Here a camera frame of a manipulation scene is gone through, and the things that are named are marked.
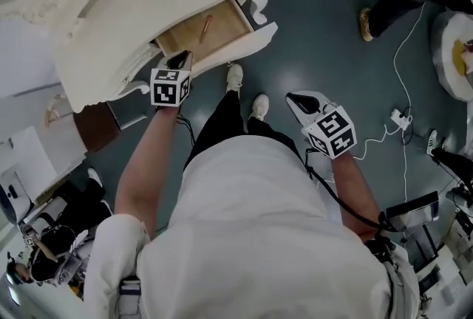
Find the black cable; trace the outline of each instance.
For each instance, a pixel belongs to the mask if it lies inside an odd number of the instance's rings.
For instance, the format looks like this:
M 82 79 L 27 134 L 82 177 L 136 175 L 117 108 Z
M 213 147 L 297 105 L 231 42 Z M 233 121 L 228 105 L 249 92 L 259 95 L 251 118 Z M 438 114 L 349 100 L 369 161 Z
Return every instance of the black cable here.
M 412 106 L 410 106 L 410 105 L 406 106 L 406 108 L 405 108 L 405 109 L 402 111 L 402 113 L 401 113 L 403 117 L 406 117 L 406 112 L 407 112 L 408 110 L 411 110 L 411 111 L 413 112 L 413 111 L 414 111 L 414 108 L 413 108 Z M 413 138 L 414 135 L 415 135 L 415 134 L 414 134 L 414 114 L 411 113 L 410 116 L 411 116 L 411 123 L 410 123 L 411 132 L 410 132 L 409 140 L 408 140 L 407 142 L 404 140 L 404 139 L 405 139 L 405 138 L 404 138 L 404 134 L 402 135 L 402 145 L 404 145 L 404 146 L 405 146 L 405 145 L 408 145 L 409 143 L 411 143 L 411 140 L 412 140 L 412 138 Z
M 191 145 L 194 147 L 195 145 L 195 136 L 194 136 L 194 130 L 192 130 L 192 124 L 191 121 L 185 118 L 182 113 L 177 116 L 177 123 L 180 125 L 184 125 L 187 130 L 189 131 L 189 134 L 191 136 Z
M 441 164 L 439 163 L 438 166 L 441 167 L 446 173 L 448 173 L 448 174 L 450 175 L 450 177 L 453 178 L 456 182 L 458 182 L 459 184 L 461 183 L 461 181 L 460 181 L 457 177 L 453 176 L 453 175 L 449 172 L 449 170 L 446 169 L 443 165 L 441 165 Z
M 305 152 L 305 157 L 306 157 L 306 161 L 307 161 L 307 158 L 308 158 L 308 155 L 310 152 L 315 152 L 315 151 L 308 151 L 306 150 Z M 395 230 L 393 229 L 389 229 L 389 228 L 386 228 L 386 227 L 383 227 L 381 226 L 379 223 L 376 223 L 374 221 L 371 221 L 369 220 L 368 218 L 365 218 L 364 216 L 361 216 L 360 214 L 358 214 L 356 211 L 354 211 L 350 206 L 348 206 L 345 202 L 343 202 L 341 199 L 339 199 L 337 197 L 337 195 L 335 194 L 335 192 L 333 191 L 333 189 L 327 184 L 327 182 L 322 179 L 315 171 L 312 167 L 310 167 L 307 163 L 305 165 L 305 168 L 307 170 L 307 172 L 309 173 L 310 175 L 310 178 L 312 179 L 312 175 L 314 175 L 315 178 L 317 178 L 318 181 L 320 181 L 320 183 L 324 186 L 325 189 L 327 189 L 327 192 L 332 196 L 332 198 L 334 200 L 336 200 L 336 202 L 342 207 L 345 209 L 345 211 L 347 211 L 348 213 L 350 213 L 352 216 L 354 216 L 355 218 L 357 218 L 357 220 L 359 220 L 360 222 L 363 222 L 365 223 L 366 225 L 370 226 L 370 227 L 373 227 L 377 230 L 387 230 L 387 231 L 390 231 L 390 232 L 395 232 Z
M 155 231 L 155 233 L 160 233 L 161 231 L 167 229 L 168 226 L 169 226 L 169 222 L 166 223 L 165 225 L 161 226 L 160 228 L 158 228 L 158 229 Z

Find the person's leg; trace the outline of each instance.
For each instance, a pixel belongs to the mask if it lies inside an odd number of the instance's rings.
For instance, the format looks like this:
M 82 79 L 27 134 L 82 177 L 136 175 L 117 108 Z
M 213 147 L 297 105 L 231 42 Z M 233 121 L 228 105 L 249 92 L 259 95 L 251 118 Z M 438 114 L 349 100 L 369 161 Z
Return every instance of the person's leg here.
M 245 134 L 239 110 L 239 88 L 242 85 L 242 79 L 242 67 L 237 64 L 231 66 L 227 76 L 227 93 L 197 137 L 185 167 L 208 148 L 229 138 Z
M 368 13 L 368 30 L 379 37 L 389 26 L 428 0 L 379 0 Z
M 105 206 L 101 203 L 104 194 L 105 190 L 99 183 L 89 178 L 86 190 L 64 208 L 55 225 L 67 226 L 74 231 L 75 235 L 94 227 L 98 224 L 96 213 L 99 212 L 101 215 L 103 212 L 101 207 Z
M 253 102 L 253 111 L 251 112 L 250 119 L 248 120 L 248 133 L 250 135 L 258 135 L 260 137 L 267 137 L 286 145 L 290 148 L 294 154 L 301 159 L 299 152 L 297 151 L 296 144 L 294 141 L 283 133 L 274 131 L 271 126 L 266 122 L 263 122 L 265 119 L 266 113 L 269 109 L 269 99 L 266 95 L 259 95 Z
M 465 186 L 473 193 L 473 161 L 461 155 L 447 152 L 442 148 L 432 150 L 432 156 L 437 162 L 441 162 L 460 177 Z

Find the white t-shirt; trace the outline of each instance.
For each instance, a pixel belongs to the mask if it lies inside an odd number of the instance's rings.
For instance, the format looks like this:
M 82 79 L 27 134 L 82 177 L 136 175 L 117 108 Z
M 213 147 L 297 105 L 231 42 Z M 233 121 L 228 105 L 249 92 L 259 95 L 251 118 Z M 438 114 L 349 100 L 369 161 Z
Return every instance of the white t-shirt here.
M 264 137 L 226 140 L 187 167 L 168 230 L 135 217 L 97 230 L 85 303 L 108 318 L 136 271 L 144 318 L 385 318 L 385 267 L 327 219 L 301 161 Z

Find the shoe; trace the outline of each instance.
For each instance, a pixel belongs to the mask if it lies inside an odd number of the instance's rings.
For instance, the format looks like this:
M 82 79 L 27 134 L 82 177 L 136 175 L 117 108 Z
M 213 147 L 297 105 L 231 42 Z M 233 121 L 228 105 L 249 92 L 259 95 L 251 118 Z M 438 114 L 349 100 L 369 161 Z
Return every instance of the shoe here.
M 370 8 L 363 8 L 360 12 L 360 15 L 358 17 L 358 20 L 360 21 L 360 33 L 361 37 L 366 41 L 370 42 L 372 41 L 372 36 L 370 33 Z
M 105 199 L 101 199 L 101 202 L 106 206 L 107 209 L 109 209 L 110 215 L 113 215 L 113 210 L 110 207 L 109 203 Z
M 259 95 L 255 101 L 253 101 L 253 111 L 250 114 L 250 118 L 255 117 L 257 120 L 264 121 L 265 115 L 269 110 L 269 98 L 267 95 Z
M 432 132 L 429 135 L 429 142 L 427 143 L 427 149 L 426 149 L 426 154 L 432 155 L 432 151 L 438 147 L 438 142 L 437 142 L 437 130 L 432 130 Z
M 98 176 L 97 171 L 94 168 L 88 168 L 87 173 L 89 174 L 90 179 L 96 181 L 101 186 L 101 188 L 103 188 L 102 181 L 100 177 Z
M 243 68 L 239 64 L 232 64 L 227 74 L 227 92 L 235 91 L 238 92 L 242 87 L 243 81 Z

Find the white sleeve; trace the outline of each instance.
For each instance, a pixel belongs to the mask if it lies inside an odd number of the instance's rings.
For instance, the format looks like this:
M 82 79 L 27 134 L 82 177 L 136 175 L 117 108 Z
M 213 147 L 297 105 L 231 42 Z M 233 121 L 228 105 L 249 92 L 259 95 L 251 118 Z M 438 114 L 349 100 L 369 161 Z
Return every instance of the white sleeve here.
M 393 259 L 398 265 L 399 273 L 403 276 L 404 292 L 409 296 L 405 297 L 405 304 L 409 305 L 411 317 L 406 319 L 415 319 L 418 316 L 419 302 L 421 300 L 419 281 L 415 274 L 414 267 L 409 263 L 407 251 L 397 244 L 395 246 L 396 248 L 392 252 Z
M 111 216 L 98 226 L 84 286 L 90 318 L 115 317 L 120 282 L 136 273 L 137 254 L 149 241 L 144 224 L 128 214 Z

